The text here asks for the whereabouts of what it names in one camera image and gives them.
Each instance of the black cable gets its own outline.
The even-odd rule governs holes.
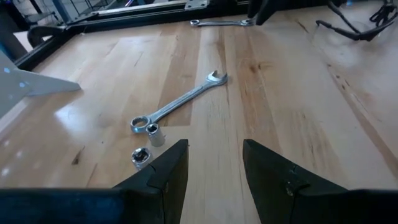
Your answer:
[[[376,27],[368,30],[368,31],[364,31],[364,32],[360,32],[359,30],[357,30],[348,20],[347,18],[345,18],[345,16],[340,12],[340,10],[331,2],[329,1],[328,3],[328,7],[337,15],[339,15],[342,20],[354,31],[347,31],[344,29],[340,29],[337,27],[333,27],[331,24],[322,21],[322,20],[317,20],[315,21],[317,23],[317,25],[323,25],[328,29],[332,29],[335,32],[350,38],[352,40],[367,40],[367,41],[371,41],[373,40],[373,38],[375,36],[377,36],[380,32],[382,32],[385,28],[387,28],[388,26],[390,26],[391,24],[394,23],[396,17],[398,16],[398,7],[393,3],[392,0],[383,0],[383,5],[381,6],[381,8],[375,13],[373,14],[369,20],[371,22],[375,22],[376,23]]]
[[[380,9],[373,14],[369,20],[371,22],[376,23],[376,27],[380,26],[380,22],[382,21],[382,25],[387,24],[390,20],[393,20],[397,17],[397,13],[395,13],[390,19],[388,18],[390,13],[393,13],[394,11],[398,11],[398,8],[396,5],[394,5],[393,0],[383,0],[383,5],[380,7]]]

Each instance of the metal bracket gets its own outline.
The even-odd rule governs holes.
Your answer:
[[[98,12],[87,13],[87,14],[81,15],[79,17],[75,17],[75,19],[68,21],[67,25],[76,24],[78,22],[85,21],[85,20],[95,17],[95,16],[98,16]]]
[[[206,9],[207,5],[209,5],[208,0],[188,0],[185,4],[185,10],[198,10],[198,9]]]

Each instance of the wooden workbench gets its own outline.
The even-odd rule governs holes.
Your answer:
[[[379,4],[343,12],[372,27]],[[178,22],[74,37],[35,71],[83,90],[21,102],[2,129],[0,186],[114,186],[136,172],[131,152],[149,146],[130,120],[218,70],[227,85],[165,117],[167,142],[150,147],[158,156],[189,139],[181,223],[259,223],[244,174],[246,138],[349,189],[396,189],[398,30],[353,42],[316,19],[344,27],[318,7],[278,12],[261,27]]]

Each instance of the black frame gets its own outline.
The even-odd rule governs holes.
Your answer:
[[[326,0],[301,0],[299,2],[288,0],[282,10],[321,6],[324,4],[326,4]],[[192,19],[246,14],[248,12],[248,5],[249,1],[210,0],[207,8],[193,11],[186,11],[184,9],[185,3],[181,3],[147,9],[132,9],[130,11],[108,14],[99,13],[98,16],[67,26],[61,34],[51,37],[49,40],[36,46],[28,54],[16,60],[15,65],[20,69],[31,71],[63,44],[68,42],[74,35],[82,32],[89,33],[169,22],[189,21]]]

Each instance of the wooden table surface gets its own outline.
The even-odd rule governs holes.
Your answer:
[[[343,12],[368,22],[379,2]],[[244,19],[244,15],[224,20]],[[149,146],[130,120],[227,72],[160,121],[166,144],[190,143],[181,223],[259,223],[244,174],[251,138],[349,189],[396,189],[398,30],[353,42],[315,20],[346,27],[325,7],[278,12],[263,26],[192,28],[189,22],[75,36],[35,71],[82,91],[27,98],[3,128],[1,187],[112,187],[136,172]]]

